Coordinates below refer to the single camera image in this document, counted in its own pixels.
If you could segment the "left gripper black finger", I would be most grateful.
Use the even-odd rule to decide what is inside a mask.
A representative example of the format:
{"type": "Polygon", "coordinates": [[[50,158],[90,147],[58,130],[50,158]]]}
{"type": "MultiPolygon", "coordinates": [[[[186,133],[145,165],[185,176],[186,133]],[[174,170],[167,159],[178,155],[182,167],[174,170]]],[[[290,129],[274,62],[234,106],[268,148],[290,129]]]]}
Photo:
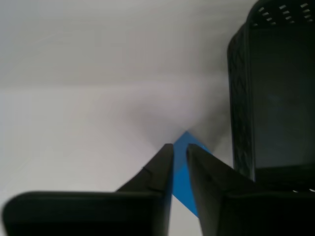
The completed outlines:
{"type": "Polygon", "coordinates": [[[115,192],[27,192],[3,207],[9,236],[165,236],[173,145],[165,144],[115,192]]]}
{"type": "Polygon", "coordinates": [[[253,181],[195,144],[187,164],[203,235],[314,235],[314,167],[266,168],[253,181]]]}

